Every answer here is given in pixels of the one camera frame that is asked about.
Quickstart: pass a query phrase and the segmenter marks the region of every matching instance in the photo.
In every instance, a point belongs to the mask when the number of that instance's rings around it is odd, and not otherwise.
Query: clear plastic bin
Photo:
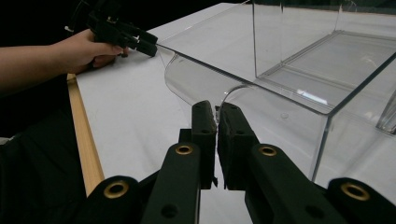
[[[352,177],[396,203],[396,9],[289,2],[247,1],[160,42],[166,84],[188,113],[240,106],[317,184]]]

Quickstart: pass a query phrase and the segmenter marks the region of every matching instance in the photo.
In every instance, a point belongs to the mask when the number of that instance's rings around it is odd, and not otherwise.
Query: screw hole
[[[178,210],[174,204],[167,204],[161,210],[161,214],[166,218],[173,218],[177,215]]]

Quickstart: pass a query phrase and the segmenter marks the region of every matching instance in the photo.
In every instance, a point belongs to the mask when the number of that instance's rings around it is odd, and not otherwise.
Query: wooden stick
[[[105,179],[105,176],[95,143],[93,142],[90,124],[82,102],[76,75],[67,75],[67,85],[76,130],[79,160],[84,178],[85,192],[88,197],[96,186]]]

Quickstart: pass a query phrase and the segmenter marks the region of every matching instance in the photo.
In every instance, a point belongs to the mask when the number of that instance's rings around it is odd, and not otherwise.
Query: white tabletop
[[[150,30],[159,42],[195,23],[232,7],[218,4]],[[78,76],[78,86],[105,178],[126,175],[141,181],[158,171],[179,130],[190,128],[190,117],[164,82],[161,53],[153,58],[132,51],[127,58]],[[201,190],[201,223],[251,223],[243,191],[219,187]]]

